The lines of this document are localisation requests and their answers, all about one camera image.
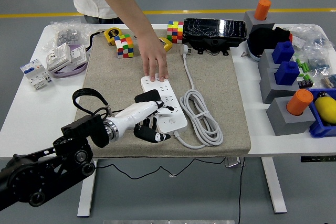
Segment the person's hand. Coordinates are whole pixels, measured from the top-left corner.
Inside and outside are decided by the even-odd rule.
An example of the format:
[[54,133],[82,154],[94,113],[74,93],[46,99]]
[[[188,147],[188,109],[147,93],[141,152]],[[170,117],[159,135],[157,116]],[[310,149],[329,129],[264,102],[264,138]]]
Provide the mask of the person's hand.
[[136,35],[140,55],[142,58],[145,76],[155,81],[156,71],[159,71],[159,81],[164,82],[169,77],[166,51],[156,33],[143,33]]

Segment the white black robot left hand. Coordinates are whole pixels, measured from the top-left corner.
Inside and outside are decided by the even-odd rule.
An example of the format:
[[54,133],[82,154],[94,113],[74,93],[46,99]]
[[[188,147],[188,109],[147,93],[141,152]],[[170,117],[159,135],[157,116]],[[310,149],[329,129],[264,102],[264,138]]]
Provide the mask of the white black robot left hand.
[[156,130],[155,117],[152,127],[149,127],[148,124],[150,117],[162,107],[165,107],[162,101],[139,102],[132,104],[114,117],[107,117],[104,125],[110,141],[119,140],[127,130],[133,130],[134,136],[150,143],[159,143],[170,139],[169,134],[163,134]]

